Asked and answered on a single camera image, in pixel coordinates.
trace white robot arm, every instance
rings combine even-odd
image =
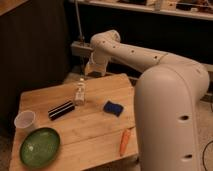
[[[85,73],[105,75],[116,59],[143,72],[135,87],[134,111],[143,171],[200,171],[196,104],[209,86],[204,66],[168,52],[120,43],[115,30],[91,38]]]

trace plastic cup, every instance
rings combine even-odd
[[[35,127],[35,112],[31,110],[25,110],[19,113],[15,120],[14,124],[17,129],[25,133],[30,133]]]

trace orange carrot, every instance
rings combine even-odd
[[[129,142],[130,139],[130,135],[131,135],[131,129],[125,129],[123,134],[122,134],[122,138],[121,138],[121,143],[120,143],[120,156],[122,157],[126,151],[126,147],[127,144]]]

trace blue sponge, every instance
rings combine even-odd
[[[105,105],[103,110],[107,113],[112,113],[116,115],[117,117],[120,116],[121,112],[123,111],[124,107],[120,104],[114,104],[110,101],[108,101]]]

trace green ceramic plate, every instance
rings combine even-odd
[[[48,165],[55,158],[60,137],[52,128],[39,128],[31,132],[20,148],[20,159],[29,168],[37,169]]]

